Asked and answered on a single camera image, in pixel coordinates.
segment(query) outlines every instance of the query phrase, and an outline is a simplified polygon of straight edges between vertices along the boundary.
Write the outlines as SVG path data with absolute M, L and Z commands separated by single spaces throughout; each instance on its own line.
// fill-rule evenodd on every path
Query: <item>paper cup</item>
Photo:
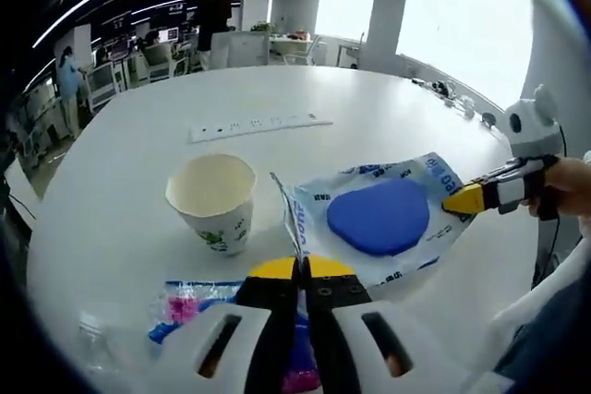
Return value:
M 211 154 L 168 180 L 166 198 L 213 251 L 231 256 L 247 245 L 256 175 L 241 159 Z

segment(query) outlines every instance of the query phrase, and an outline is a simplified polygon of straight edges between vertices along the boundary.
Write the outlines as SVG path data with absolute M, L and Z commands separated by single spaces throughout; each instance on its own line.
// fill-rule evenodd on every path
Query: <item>person's hand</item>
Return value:
M 546 186 L 558 191 L 558 209 L 569 216 L 591 217 L 591 165 L 578 159 L 563 158 L 546 171 Z M 537 215 L 539 198 L 524 205 L 532 216 Z

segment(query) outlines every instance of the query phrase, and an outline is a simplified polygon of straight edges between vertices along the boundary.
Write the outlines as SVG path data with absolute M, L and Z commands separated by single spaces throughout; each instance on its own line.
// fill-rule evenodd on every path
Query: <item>power strip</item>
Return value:
M 188 129 L 188 142 L 200 143 L 218 138 L 317 125 L 332 125 L 332 121 L 319 119 L 315 114 L 308 113 L 251 119 L 244 122 L 232 122 L 223 125 L 193 125 Z

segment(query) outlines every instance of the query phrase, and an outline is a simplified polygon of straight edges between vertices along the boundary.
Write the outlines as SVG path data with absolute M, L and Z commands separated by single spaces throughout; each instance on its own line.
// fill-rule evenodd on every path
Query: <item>yellow marking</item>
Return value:
M 278 258 L 265 262 L 259 267 L 250 271 L 249 277 L 262 277 L 263 279 L 285 279 L 291 280 L 294 271 L 293 257 Z
M 355 274 L 355 271 L 352 268 L 349 268 L 336 260 L 330 260 L 316 255 L 310 255 L 308 259 L 310 261 L 310 274 L 312 279 L 316 277 L 338 277 Z
M 443 209 L 460 214 L 478 214 L 486 210 L 482 185 L 471 184 L 465 186 L 443 201 Z

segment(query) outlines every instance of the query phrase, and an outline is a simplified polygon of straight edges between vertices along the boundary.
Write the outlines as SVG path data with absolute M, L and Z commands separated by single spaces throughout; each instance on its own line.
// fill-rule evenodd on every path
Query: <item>black cable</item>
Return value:
M 34 215 L 32 212 L 30 212 L 30 211 L 29 211 L 29 209 L 27 208 L 27 205 L 25 205 L 24 203 L 22 203 L 20 200 L 18 200 L 18 199 L 17 199 L 16 197 L 14 197 L 12 194 L 9 194 L 9 196 L 11 196 L 12 198 L 14 198 L 14 199 L 15 199 L 15 201 L 16 201 L 17 203 L 19 203 L 19 205 L 20 205 L 22 208 L 24 208 L 24 209 L 25 209 L 25 210 L 26 210 L 26 211 L 27 211 L 27 212 L 30 214 L 30 216 L 31 216 L 31 217 L 32 217 L 34 220 L 37 220 L 37 218 L 35 217 L 35 215 Z
M 563 149 L 564 157 L 567 157 L 568 151 L 566 148 L 566 137 L 564 136 L 564 131 L 562 130 L 562 126 L 559 125 L 559 129 L 561 131 L 562 149 Z M 548 252 L 548 256 L 546 257 L 546 262 L 544 263 L 544 268 L 542 268 L 541 272 L 537 275 L 536 286 L 538 286 L 538 284 L 544 280 L 544 276 L 546 275 L 546 270 L 548 269 L 548 264 L 550 263 L 550 260 L 552 259 L 552 254 L 554 254 L 554 248 L 556 247 L 556 241 L 558 240 L 558 231 L 560 230 L 560 228 L 561 228 L 561 216 L 559 216 L 558 219 L 556 220 L 556 231 L 554 232 L 554 240 L 552 240 L 552 246 L 550 247 L 550 250 Z

